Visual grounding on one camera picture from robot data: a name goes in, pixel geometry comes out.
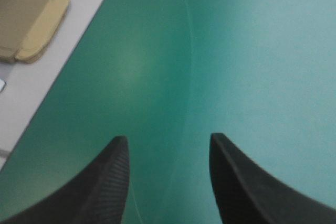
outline white table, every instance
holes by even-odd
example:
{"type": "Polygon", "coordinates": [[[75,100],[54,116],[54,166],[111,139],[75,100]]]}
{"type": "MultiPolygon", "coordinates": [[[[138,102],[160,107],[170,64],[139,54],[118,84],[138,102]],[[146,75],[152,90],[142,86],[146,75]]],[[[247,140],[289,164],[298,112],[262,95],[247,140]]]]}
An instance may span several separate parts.
{"type": "MultiPolygon", "coordinates": [[[[60,30],[36,63],[0,63],[0,78],[7,82],[0,93],[0,150],[7,153],[13,150],[101,2],[71,0],[60,30]]],[[[0,155],[0,169],[5,162],[4,156],[6,153],[0,155]]]]}

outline textured black plastic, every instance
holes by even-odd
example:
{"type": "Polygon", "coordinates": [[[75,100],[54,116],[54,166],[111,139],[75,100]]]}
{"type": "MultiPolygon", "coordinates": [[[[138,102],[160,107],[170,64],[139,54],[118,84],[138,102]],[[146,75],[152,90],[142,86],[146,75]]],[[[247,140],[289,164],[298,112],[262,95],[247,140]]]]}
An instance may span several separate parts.
{"type": "Polygon", "coordinates": [[[129,188],[129,151],[115,137],[75,178],[1,224],[120,224],[129,188]]]}
{"type": "Polygon", "coordinates": [[[224,134],[211,136],[210,172],[225,224],[335,224],[336,211],[272,177],[224,134]]]}

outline flattened cardboard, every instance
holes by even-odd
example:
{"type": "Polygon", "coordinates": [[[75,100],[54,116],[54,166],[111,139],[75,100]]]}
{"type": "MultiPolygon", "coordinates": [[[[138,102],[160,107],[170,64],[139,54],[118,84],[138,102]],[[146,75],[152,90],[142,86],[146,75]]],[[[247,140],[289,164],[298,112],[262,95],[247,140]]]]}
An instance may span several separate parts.
{"type": "Polygon", "coordinates": [[[59,26],[70,0],[51,0],[26,35],[16,60],[34,62],[40,56],[59,26]]]}
{"type": "Polygon", "coordinates": [[[51,0],[10,0],[0,20],[0,59],[13,61],[23,39],[51,0]]]}
{"type": "Polygon", "coordinates": [[[0,0],[0,60],[37,60],[56,32],[70,0],[0,0]]]}

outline green cutting mat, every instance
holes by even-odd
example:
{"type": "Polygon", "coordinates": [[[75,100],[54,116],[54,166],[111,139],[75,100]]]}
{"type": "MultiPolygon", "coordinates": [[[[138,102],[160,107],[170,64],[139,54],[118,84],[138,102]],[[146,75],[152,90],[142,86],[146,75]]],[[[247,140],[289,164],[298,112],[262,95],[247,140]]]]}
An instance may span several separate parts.
{"type": "Polygon", "coordinates": [[[125,224],[221,223],[224,132],[336,207],[336,0],[105,0],[0,174],[0,219],[130,141],[125,224]]]}

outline green surface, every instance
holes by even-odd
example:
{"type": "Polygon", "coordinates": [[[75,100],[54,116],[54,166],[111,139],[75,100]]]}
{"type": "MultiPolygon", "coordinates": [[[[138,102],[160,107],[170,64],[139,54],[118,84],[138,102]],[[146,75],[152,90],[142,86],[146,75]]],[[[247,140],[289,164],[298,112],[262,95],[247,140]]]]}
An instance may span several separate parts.
{"type": "Polygon", "coordinates": [[[336,0],[105,0],[0,174],[0,219],[130,141],[125,224],[221,223],[211,132],[336,207],[336,0]]]}

